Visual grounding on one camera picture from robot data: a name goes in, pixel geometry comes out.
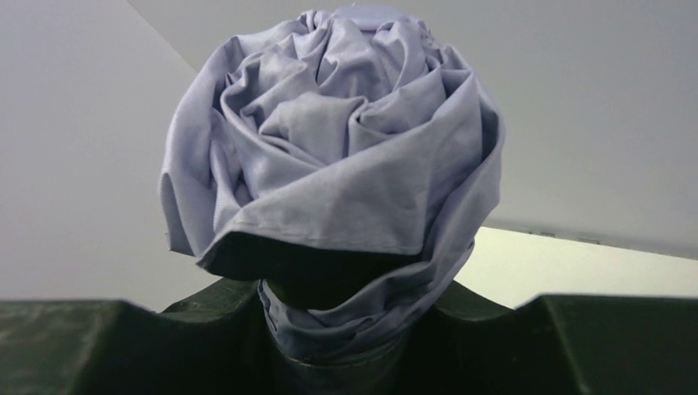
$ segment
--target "lavender cloth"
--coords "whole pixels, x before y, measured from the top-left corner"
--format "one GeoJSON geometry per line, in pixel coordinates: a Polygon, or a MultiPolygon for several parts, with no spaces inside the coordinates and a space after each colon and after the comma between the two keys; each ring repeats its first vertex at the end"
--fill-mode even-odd
{"type": "Polygon", "coordinates": [[[421,253],[328,311],[291,309],[260,282],[287,355],[364,352],[415,323],[468,260],[499,201],[503,139],[472,69],[422,21],[362,32],[306,12],[230,39],[180,102],[160,183],[170,247],[204,268],[230,232],[421,253]]]}

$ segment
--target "folded cloth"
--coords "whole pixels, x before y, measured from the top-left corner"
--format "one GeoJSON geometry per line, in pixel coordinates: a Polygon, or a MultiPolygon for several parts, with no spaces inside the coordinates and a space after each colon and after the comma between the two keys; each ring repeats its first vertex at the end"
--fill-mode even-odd
{"type": "Polygon", "coordinates": [[[219,253],[234,234],[416,256],[324,311],[284,305],[260,281],[286,355],[366,352],[415,323],[467,261],[499,201],[504,134],[472,69],[423,21],[367,32],[306,12],[230,39],[181,100],[160,182],[170,247],[223,275],[262,265],[219,253]]]}

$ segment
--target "white ceiling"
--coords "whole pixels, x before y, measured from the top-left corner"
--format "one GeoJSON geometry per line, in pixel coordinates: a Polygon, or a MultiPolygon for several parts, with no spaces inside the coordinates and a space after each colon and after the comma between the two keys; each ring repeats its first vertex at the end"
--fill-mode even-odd
{"type": "MultiPolygon", "coordinates": [[[[194,68],[338,0],[130,0],[194,68]]],[[[698,257],[698,2],[386,1],[454,44],[509,129],[489,225],[698,257]]]]}

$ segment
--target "white wall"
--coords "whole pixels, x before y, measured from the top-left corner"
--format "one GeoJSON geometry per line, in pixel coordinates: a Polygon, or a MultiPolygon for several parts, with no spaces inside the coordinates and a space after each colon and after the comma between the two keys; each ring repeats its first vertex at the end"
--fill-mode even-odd
{"type": "Polygon", "coordinates": [[[161,309],[211,281],[156,193],[193,75],[123,0],[0,1],[0,300],[161,309]]]}
{"type": "MultiPolygon", "coordinates": [[[[129,1],[194,67],[231,35],[353,2],[129,1]]],[[[698,258],[696,0],[377,3],[425,19],[501,104],[490,225],[698,258]]]]}
{"type": "MultiPolygon", "coordinates": [[[[134,2],[194,66],[229,35],[345,3],[259,0],[238,12],[222,0],[134,2]]],[[[589,2],[592,11],[434,4],[402,9],[468,56],[510,126],[496,221],[695,249],[696,47],[677,34],[695,29],[693,2],[653,14],[638,1],[627,15],[618,1],[589,2]],[[643,15],[651,23],[634,26],[643,15]],[[636,64],[648,51],[658,55],[636,64]]],[[[0,300],[119,297],[161,309],[214,280],[167,252],[156,197],[166,129],[193,75],[124,0],[0,1],[0,300]]],[[[679,258],[483,230],[458,279],[514,306],[545,291],[698,297],[696,270],[679,258]]]]}

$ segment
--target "dark green plastic object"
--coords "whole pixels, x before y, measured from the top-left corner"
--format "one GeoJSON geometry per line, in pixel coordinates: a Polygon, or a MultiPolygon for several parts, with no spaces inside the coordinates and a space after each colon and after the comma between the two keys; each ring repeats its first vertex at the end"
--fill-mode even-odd
{"type": "MultiPolygon", "coordinates": [[[[155,314],[0,303],[0,394],[270,393],[254,282],[155,314]]],[[[516,311],[454,283],[413,329],[395,393],[698,393],[698,300],[542,296],[516,311]]]]}

